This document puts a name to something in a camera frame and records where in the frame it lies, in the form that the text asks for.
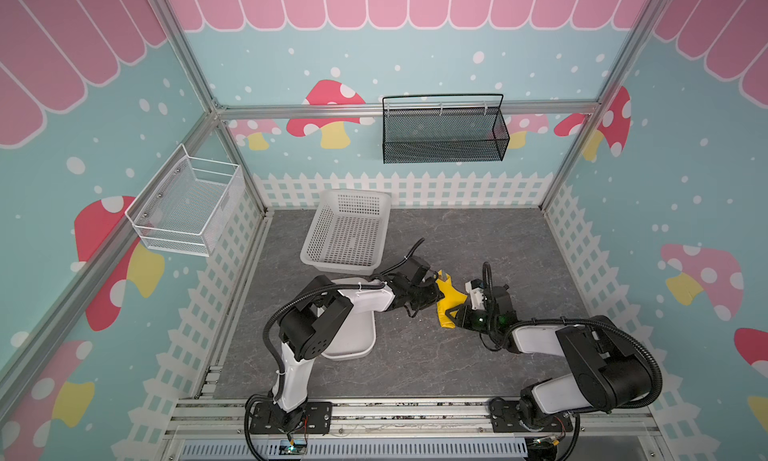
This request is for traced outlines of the yellow paper napkin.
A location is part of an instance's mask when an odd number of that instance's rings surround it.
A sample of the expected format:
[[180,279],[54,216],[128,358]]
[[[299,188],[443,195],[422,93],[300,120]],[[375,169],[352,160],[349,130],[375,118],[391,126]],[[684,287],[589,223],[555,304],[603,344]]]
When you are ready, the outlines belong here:
[[442,294],[442,298],[436,304],[440,326],[446,329],[454,329],[456,324],[449,318],[446,312],[462,305],[466,301],[467,295],[453,286],[451,276],[444,271],[438,272],[437,285]]

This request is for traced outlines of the white perforated plastic basket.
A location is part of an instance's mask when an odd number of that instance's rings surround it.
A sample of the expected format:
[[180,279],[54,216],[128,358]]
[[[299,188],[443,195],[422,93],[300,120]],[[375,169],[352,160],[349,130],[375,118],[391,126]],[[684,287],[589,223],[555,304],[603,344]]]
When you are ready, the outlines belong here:
[[322,192],[300,260],[326,273],[372,274],[382,261],[391,205],[383,192]]

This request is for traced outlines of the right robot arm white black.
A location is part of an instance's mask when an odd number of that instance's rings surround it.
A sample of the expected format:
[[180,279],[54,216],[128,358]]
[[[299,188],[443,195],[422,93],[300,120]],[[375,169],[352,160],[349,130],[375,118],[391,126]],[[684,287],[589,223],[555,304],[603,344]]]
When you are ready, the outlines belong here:
[[442,326],[477,333],[491,352],[556,356],[569,368],[565,375],[523,388],[515,402],[490,401],[493,417],[536,431],[563,415],[639,409],[661,395],[663,375],[657,360],[609,318],[521,320],[508,286],[495,284],[488,263],[483,264],[480,278],[465,288],[466,296],[454,301],[455,289],[451,282],[444,283],[444,298],[437,308]]

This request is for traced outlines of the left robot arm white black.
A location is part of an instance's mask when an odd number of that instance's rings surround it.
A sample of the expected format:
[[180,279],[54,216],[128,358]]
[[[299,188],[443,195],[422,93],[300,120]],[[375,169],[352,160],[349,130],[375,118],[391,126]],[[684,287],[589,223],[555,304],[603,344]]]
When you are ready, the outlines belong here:
[[413,318],[443,298],[439,274],[416,256],[420,238],[394,265],[368,277],[313,278],[266,321],[262,342],[277,365],[266,394],[250,396],[245,426],[251,433],[269,429],[292,434],[310,419],[308,385],[314,361],[336,340],[375,324],[375,315],[403,309]]

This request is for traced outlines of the white plastic tray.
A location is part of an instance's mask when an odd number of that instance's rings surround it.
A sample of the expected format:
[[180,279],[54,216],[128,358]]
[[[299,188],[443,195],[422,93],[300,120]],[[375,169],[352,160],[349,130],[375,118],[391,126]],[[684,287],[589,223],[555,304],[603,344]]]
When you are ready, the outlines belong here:
[[353,304],[351,312],[322,356],[332,361],[347,361],[367,356],[376,342],[374,308],[378,291],[342,289]]

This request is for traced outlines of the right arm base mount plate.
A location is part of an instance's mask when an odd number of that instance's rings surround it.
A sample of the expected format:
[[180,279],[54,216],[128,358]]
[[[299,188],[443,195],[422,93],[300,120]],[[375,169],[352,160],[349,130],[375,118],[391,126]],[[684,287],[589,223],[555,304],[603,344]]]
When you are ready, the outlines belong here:
[[573,430],[573,422],[563,414],[546,414],[527,399],[492,398],[488,404],[494,433],[546,432],[562,435]]

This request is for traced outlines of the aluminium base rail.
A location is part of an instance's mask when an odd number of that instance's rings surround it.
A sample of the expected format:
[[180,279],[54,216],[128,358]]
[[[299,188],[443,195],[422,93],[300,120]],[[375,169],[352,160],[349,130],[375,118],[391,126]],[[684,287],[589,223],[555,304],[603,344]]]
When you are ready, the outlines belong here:
[[[491,415],[486,397],[332,398],[330,432],[310,435],[315,441],[392,438],[491,437]],[[161,439],[244,439],[243,399],[188,399],[171,413]],[[581,416],[580,437],[659,437],[650,410],[619,410]]]

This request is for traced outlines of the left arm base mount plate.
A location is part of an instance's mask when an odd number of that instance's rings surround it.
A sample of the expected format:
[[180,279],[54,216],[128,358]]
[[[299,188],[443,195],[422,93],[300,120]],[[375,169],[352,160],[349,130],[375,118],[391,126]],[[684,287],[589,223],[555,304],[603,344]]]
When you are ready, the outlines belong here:
[[249,411],[248,432],[326,435],[330,432],[332,410],[331,402],[308,401],[287,412],[271,401],[257,401]]

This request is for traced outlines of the black mesh wall basket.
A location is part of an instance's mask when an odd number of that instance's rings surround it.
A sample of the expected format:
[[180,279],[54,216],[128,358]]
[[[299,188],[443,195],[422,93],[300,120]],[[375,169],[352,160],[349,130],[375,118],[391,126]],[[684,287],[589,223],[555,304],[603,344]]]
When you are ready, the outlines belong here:
[[496,162],[511,135],[494,93],[402,94],[381,100],[386,164]]

